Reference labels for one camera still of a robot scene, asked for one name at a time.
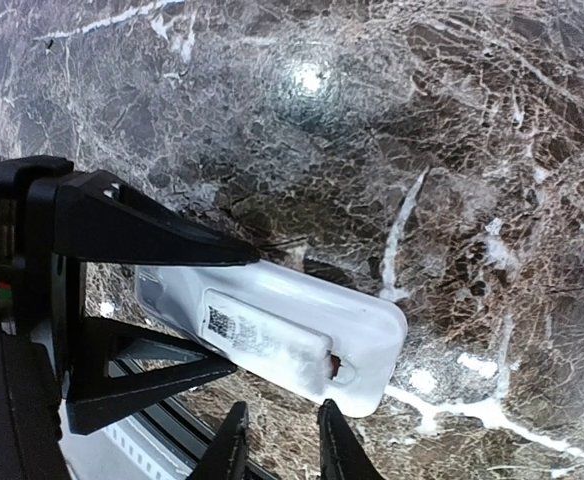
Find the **white battery cover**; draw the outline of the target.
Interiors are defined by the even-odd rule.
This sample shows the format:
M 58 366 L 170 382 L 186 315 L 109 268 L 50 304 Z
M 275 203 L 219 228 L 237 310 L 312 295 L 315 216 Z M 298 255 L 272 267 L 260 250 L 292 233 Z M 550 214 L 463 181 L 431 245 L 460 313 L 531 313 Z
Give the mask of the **white battery cover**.
M 331 339 L 285 318 L 209 289 L 200 337 L 232 362 L 286 390 L 312 399 L 332 371 Z

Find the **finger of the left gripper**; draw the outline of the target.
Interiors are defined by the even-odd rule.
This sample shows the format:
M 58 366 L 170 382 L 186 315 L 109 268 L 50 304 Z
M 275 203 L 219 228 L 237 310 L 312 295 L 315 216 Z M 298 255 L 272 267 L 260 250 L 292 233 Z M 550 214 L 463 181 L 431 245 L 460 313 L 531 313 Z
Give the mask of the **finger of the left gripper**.
M 119 377 L 109 363 L 167 360 L 160 369 Z M 236 371 L 227 358 L 192 340 L 116 320 L 87 317 L 69 335 L 66 411 L 70 430 L 91 434 L 170 396 Z

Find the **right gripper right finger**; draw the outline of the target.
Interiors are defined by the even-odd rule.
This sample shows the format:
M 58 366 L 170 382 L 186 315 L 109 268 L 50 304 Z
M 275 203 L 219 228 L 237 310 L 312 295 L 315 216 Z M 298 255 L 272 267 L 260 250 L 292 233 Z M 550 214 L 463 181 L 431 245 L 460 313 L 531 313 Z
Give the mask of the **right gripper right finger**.
M 319 408 L 321 478 L 382 480 L 334 400 Z

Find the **white remote control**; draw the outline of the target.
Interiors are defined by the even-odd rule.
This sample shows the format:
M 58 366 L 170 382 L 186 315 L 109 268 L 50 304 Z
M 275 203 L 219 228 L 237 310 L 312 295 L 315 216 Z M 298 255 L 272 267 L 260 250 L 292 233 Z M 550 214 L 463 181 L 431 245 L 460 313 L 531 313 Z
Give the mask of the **white remote control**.
M 268 261 L 139 266 L 135 292 L 151 318 L 354 418 L 377 410 L 407 335 L 394 303 Z

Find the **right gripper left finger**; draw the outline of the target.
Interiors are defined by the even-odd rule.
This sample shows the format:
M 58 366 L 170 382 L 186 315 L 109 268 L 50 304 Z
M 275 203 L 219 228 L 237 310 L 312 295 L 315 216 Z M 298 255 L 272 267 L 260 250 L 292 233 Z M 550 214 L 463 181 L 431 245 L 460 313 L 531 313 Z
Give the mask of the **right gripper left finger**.
M 225 417 L 188 480 L 249 479 L 249 411 L 247 403 L 236 402 Z

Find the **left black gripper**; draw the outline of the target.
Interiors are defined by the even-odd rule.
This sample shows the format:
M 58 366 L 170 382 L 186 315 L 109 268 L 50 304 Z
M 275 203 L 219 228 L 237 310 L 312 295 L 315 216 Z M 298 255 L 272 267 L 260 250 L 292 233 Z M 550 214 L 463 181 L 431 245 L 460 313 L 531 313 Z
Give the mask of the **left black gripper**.
M 104 170 L 76 173 L 52 156 L 0 162 L 0 325 L 11 321 L 16 334 L 45 345 L 59 380 L 70 369 L 70 332 L 85 304 L 85 268 L 70 257 L 225 267 L 260 254 Z

